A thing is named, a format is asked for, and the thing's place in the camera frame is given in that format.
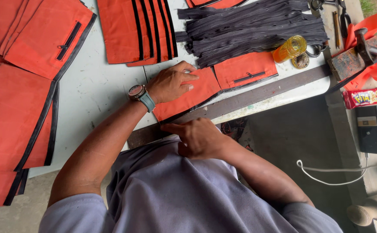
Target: lavender t-shirt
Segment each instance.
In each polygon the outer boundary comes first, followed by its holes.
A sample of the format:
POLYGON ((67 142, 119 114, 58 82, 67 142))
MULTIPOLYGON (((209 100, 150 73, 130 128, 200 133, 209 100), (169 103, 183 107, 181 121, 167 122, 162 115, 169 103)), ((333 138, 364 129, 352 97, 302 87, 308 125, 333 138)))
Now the lavender t-shirt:
POLYGON ((181 157, 178 142, 119 154, 107 188, 108 209, 97 194, 74 195, 46 210, 39 232, 342 232, 308 204, 276 211, 237 180, 234 167, 181 157))

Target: gray rubber watch strap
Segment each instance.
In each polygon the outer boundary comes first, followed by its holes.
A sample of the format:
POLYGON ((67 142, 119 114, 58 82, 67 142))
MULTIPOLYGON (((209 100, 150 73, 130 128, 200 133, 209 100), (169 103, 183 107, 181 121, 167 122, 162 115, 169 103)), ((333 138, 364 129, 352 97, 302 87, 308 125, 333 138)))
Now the gray rubber watch strap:
POLYGON ((151 112, 155 108, 155 103, 151 99, 148 92, 145 92, 139 97, 139 100, 148 108, 148 112, 151 112))

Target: watch face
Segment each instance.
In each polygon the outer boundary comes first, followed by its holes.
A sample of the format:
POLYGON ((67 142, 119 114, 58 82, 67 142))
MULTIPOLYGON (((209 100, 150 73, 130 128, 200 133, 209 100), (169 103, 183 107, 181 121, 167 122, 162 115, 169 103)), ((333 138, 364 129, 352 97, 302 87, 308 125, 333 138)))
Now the watch face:
POLYGON ((136 96, 144 89, 142 85, 135 85, 131 87, 130 91, 128 92, 129 96, 136 96))

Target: glass jar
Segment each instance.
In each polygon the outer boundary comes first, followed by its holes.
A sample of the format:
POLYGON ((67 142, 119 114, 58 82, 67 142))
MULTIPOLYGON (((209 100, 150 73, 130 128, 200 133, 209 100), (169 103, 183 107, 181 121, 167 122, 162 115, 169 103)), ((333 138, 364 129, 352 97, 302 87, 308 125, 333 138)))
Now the glass jar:
POLYGON ((273 51, 273 59, 277 63, 295 58, 306 51, 305 38, 297 35, 289 38, 282 46, 273 51))

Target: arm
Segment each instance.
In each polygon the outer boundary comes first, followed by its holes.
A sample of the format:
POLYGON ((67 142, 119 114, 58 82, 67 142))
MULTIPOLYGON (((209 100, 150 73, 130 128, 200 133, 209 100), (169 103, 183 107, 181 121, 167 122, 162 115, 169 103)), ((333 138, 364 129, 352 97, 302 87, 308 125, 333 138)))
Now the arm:
MULTIPOLYGON (((195 68, 185 61, 162 70, 147 85, 147 92, 155 104, 168 102, 193 89, 181 82, 196 80, 196 75, 186 74, 195 68)), ((106 176, 125 141, 147 112, 140 101, 128 101, 98 125, 79 145, 58 173, 51 190, 48 207, 76 194, 101 195, 101 182, 106 176)))
POLYGON ((233 165, 268 203, 302 202, 314 207, 286 173, 222 134, 209 119, 199 118, 184 125, 167 124, 161 129, 180 136, 182 142, 178 145, 178 153, 181 156, 190 159, 217 158, 233 165))

